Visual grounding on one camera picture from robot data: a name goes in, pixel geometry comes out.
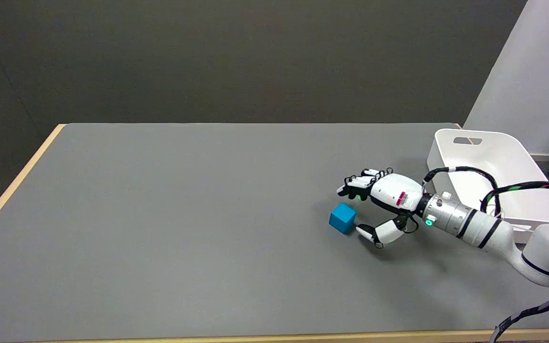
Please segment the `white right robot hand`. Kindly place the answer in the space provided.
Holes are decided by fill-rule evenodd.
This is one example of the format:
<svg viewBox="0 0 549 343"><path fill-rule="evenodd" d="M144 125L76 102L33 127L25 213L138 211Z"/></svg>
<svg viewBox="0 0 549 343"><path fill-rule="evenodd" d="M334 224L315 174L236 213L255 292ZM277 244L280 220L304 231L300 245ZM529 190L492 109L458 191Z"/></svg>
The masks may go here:
<svg viewBox="0 0 549 343"><path fill-rule="evenodd" d="M395 217L377 226L366 223L355 225L355 231L376 248L383 248L404 234L418 230L419 224L414 218L418 214L418 205L423 196L423 187L411 178L394 173L394 170L363 169L359 175L351 175L343 180L337 189L337 195L350 200L370 200L379 208Z"/></svg>

